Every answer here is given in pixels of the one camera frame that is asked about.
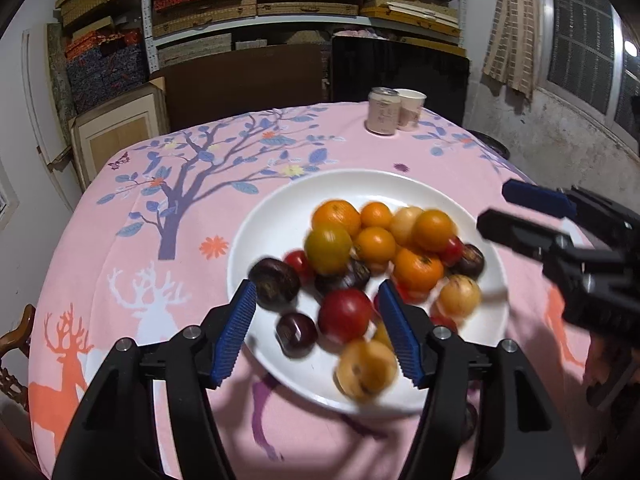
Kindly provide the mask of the white round plate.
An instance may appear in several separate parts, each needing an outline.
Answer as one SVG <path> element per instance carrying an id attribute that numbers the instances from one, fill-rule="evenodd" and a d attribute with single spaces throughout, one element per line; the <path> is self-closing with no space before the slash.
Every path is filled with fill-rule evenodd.
<path id="1" fill-rule="evenodd" d="M 480 248 L 486 259 L 485 270 L 478 280 L 482 302 L 459 324 L 459 334 L 467 341 L 491 347 L 504 337 L 509 316 L 506 270 L 495 246 L 477 232 L 474 216 L 436 188 L 384 171 L 328 171 L 304 177 L 267 196 L 250 212 L 236 233 L 228 262 L 228 292 L 235 292 L 259 259 L 282 257 L 293 249 L 302 248 L 310 230 L 312 213 L 322 202 L 334 198 L 346 200 L 356 207 L 382 202 L 392 209 L 420 206 L 449 214 L 462 240 Z M 347 415 L 383 417 L 422 410 L 425 391 L 414 388 L 404 376 L 398 376 L 390 388 L 372 402 L 350 400 L 334 382 L 338 362 L 336 349 L 328 344 L 317 344 L 308 356 L 288 358 L 276 338 L 279 315 L 273 309 L 257 308 L 245 342 L 254 358 L 283 387 L 306 401 Z"/>

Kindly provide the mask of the dark purple passion fruit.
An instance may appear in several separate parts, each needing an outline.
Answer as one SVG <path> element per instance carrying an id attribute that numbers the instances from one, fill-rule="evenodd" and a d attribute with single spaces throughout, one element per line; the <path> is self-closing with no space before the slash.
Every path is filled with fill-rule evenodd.
<path id="1" fill-rule="evenodd" d="M 484 254 L 473 244 L 464 244 L 460 259 L 450 268 L 452 274 L 460 274 L 477 280 L 485 270 Z"/>

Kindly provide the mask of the orange mandarin with stem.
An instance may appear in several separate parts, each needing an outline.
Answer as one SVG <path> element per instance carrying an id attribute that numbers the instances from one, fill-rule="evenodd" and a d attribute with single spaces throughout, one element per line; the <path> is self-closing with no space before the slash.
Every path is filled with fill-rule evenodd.
<path id="1" fill-rule="evenodd" d="M 361 229 L 360 212 L 346 200 L 327 200 L 319 205 L 311 216 L 311 226 L 341 226 L 351 238 Z"/>

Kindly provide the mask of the small orange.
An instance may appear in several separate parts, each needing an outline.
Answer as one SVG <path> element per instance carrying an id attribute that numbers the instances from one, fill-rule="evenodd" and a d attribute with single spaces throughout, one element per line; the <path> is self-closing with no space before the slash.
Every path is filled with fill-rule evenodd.
<path id="1" fill-rule="evenodd" d="M 363 229 L 387 229 L 393 218 L 394 215 L 390 211 L 390 208 L 381 202 L 367 203 L 360 210 L 360 220 Z"/>

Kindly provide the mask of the small red cherry tomato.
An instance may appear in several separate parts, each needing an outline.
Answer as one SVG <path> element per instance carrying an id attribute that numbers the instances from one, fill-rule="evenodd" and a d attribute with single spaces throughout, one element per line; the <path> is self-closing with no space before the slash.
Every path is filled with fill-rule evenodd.
<path id="1" fill-rule="evenodd" d="M 292 266 L 299 277 L 300 284 L 306 286 L 314 281 L 314 268 L 309 263 L 303 249 L 295 249 L 288 252 L 283 261 Z"/>

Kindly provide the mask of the beige striped curtain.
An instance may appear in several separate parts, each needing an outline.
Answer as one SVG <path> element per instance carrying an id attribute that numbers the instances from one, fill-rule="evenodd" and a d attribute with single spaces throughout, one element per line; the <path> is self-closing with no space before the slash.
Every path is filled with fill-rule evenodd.
<path id="1" fill-rule="evenodd" d="M 538 0 L 497 0 L 483 74 L 530 100 L 538 39 Z"/>

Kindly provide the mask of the large orange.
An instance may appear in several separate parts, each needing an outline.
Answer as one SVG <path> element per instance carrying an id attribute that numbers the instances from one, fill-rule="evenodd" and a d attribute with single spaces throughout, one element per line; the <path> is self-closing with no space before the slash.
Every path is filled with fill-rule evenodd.
<path id="1" fill-rule="evenodd" d="M 427 294 L 445 275 L 439 258 L 401 248 L 394 260 L 393 279 L 408 292 Z"/>

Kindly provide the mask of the barred window right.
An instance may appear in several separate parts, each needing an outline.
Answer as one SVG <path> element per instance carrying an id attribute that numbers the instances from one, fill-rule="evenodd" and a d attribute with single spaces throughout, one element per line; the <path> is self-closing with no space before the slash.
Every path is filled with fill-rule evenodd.
<path id="1" fill-rule="evenodd" d="M 540 0 L 544 85 L 639 149 L 639 44 L 610 0 Z"/>

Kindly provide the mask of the large red plum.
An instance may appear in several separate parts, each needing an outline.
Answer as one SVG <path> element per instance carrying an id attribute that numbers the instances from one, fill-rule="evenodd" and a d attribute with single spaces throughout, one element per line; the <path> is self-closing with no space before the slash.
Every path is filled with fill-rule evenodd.
<path id="1" fill-rule="evenodd" d="M 322 300 L 317 324 L 329 341 L 348 344 L 367 333 L 372 314 L 372 302 L 362 290 L 334 290 Z"/>

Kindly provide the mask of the dark purple plum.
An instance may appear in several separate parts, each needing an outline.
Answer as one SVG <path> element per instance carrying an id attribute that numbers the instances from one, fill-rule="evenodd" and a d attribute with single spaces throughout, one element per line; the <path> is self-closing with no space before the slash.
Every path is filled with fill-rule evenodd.
<path id="1" fill-rule="evenodd" d="M 248 271 L 255 285 L 258 304 L 269 310 L 292 307 L 302 288 L 302 282 L 292 266 L 282 260 L 266 257 Z"/>

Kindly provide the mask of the black stool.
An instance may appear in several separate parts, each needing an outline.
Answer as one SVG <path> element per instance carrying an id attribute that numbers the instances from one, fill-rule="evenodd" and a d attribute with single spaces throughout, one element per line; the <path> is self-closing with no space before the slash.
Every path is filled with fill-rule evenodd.
<path id="1" fill-rule="evenodd" d="M 509 160 L 511 157 L 510 151 L 498 140 L 494 139 L 492 136 L 488 136 L 488 134 L 481 133 L 475 130 L 470 130 L 470 133 L 475 136 L 478 140 L 482 141 L 484 144 L 491 148 L 495 153 L 501 156 L 505 160 Z"/>

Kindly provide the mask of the yellow-orange round fruit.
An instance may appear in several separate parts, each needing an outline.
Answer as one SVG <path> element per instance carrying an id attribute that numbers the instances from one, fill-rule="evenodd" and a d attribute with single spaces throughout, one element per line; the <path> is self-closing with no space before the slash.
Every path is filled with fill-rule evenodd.
<path id="1" fill-rule="evenodd" d="M 468 276 L 450 275 L 442 286 L 436 306 L 447 318 L 468 318 L 482 302 L 482 291 L 477 282 Z"/>

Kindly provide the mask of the yellow pepino melon right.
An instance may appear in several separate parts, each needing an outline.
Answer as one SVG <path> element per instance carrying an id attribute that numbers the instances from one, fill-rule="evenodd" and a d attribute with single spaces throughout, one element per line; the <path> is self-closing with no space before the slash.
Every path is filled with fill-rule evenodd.
<path id="1" fill-rule="evenodd" d="M 341 392 L 361 403 L 379 396 L 395 381 L 397 374 L 394 352 L 382 342 L 364 339 L 346 344 L 334 370 Z"/>

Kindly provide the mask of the pink deer tablecloth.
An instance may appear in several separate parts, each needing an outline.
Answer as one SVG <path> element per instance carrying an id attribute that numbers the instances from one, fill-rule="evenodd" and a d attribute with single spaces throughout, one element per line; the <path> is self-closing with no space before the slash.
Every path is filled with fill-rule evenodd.
<path id="1" fill-rule="evenodd" d="M 366 103 L 273 108 L 204 122 L 117 153 L 55 249 L 37 304 L 28 388 L 50 474 L 73 412 L 114 342 L 160 341 L 227 300 L 239 226 L 269 193 L 315 174 L 374 169 L 437 188 L 471 214 L 500 208 L 521 171 L 433 112 L 376 136 Z M 241 479 L 393 479 L 414 418 L 341 416 L 283 388 L 250 356 L 210 396 Z"/>

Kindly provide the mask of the wooden chair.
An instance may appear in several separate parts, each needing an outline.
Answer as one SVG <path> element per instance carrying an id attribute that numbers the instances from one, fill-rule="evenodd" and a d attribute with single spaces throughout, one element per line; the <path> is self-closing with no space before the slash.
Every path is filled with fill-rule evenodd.
<path id="1" fill-rule="evenodd" d="M 11 372 L 4 360 L 7 356 L 21 356 L 28 362 L 35 315 L 35 306 L 26 304 L 20 322 L 0 339 L 1 392 L 26 413 L 29 413 L 28 387 Z"/>

